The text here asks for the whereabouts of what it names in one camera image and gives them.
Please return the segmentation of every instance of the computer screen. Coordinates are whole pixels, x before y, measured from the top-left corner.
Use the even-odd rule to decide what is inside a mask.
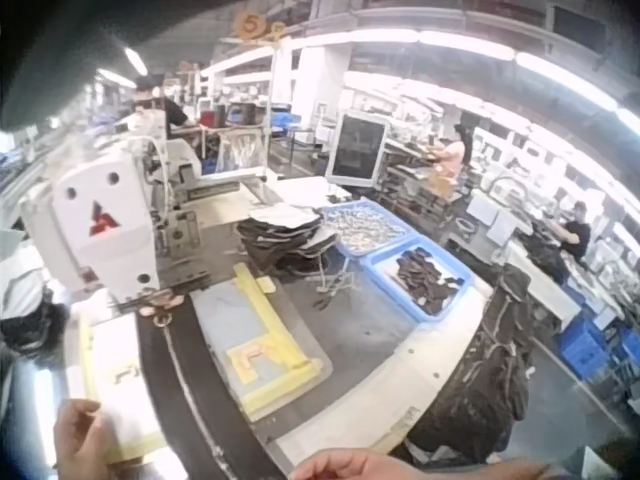
[[[382,159],[386,120],[361,112],[345,113],[338,130],[327,177],[342,185],[373,186]]]

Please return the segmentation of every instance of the black shirt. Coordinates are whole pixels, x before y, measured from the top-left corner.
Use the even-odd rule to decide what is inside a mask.
[[[575,244],[562,242],[560,249],[573,255],[576,260],[582,259],[584,254],[587,253],[587,246],[591,240],[591,227],[586,223],[578,223],[574,220],[567,223],[564,226],[564,229],[569,233],[575,233],[578,235],[580,242]]]
[[[139,100],[136,106],[142,108],[164,109],[166,115],[167,138],[171,138],[171,126],[181,127],[189,120],[187,114],[182,111],[180,106],[169,98],[151,98],[149,100]]]

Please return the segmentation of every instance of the red logo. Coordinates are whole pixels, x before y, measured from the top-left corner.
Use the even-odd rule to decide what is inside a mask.
[[[102,205],[98,202],[93,202],[93,214],[91,215],[91,218],[93,219],[94,224],[89,230],[90,237],[120,226],[120,224],[116,222],[111,215],[102,211]]]

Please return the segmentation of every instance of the woman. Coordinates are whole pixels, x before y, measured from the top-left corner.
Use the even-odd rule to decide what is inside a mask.
[[[457,178],[464,165],[471,162],[473,152],[473,139],[467,129],[461,124],[454,127],[458,139],[451,142],[445,148],[432,147],[431,154],[436,157],[436,162],[442,165],[451,178]]]

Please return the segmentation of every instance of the hand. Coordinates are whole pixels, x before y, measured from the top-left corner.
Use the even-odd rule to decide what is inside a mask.
[[[369,450],[325,450],[305,460],[290,480],[424,480],[425,474]]]
[[[99,413],[98,402],[66,400],[53,427],[60,480],[109,478],[107,453],[115,442],[113,431]]]

